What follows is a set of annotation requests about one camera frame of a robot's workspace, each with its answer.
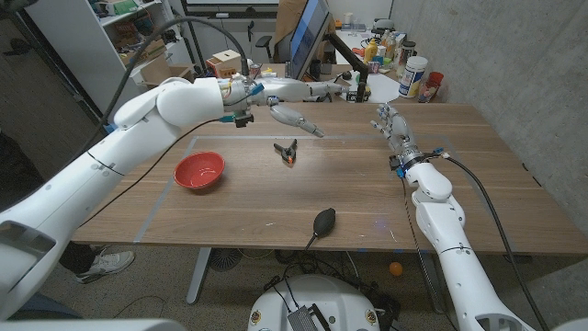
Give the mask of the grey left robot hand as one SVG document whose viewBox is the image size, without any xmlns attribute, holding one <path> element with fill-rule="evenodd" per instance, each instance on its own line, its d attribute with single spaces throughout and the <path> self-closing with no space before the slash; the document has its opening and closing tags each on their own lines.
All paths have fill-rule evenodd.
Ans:
<svg viewBox="0 0 588 331">
<path fill-rule="evenodd" d="M 319 138 L 324 132 L 314 123 L 304 118 L 298 111 L 281 105 L 281 101 L 299 102 L 304 100 L 316 101 L 327 94 L 347 93 L 348 86 L 334 82 L 302 82 L 292 78 L 268 77 L 257 79 L 264 89 L 252 97 L 252 103 L 257 106 L 269 106 L 270 115 L 282 124 L 298 127 Z"/>
</svg>

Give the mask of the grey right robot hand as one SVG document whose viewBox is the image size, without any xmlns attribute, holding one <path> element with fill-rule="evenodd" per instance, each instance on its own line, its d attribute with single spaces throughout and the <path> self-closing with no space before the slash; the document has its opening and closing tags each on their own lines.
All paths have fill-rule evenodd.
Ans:
<svg viewBox="0 0 588 331">
<path fill-rule="evenodd" d="M 413 130 L 399 111 L 389 104 L 380 104 L 377 108 L 380 122 L 372 120 L 371 126 L 379 131 L 388 141 L 392 156 L 398 167 L 407 171 L 424 160 L 419 151 Z"/>
</svg>

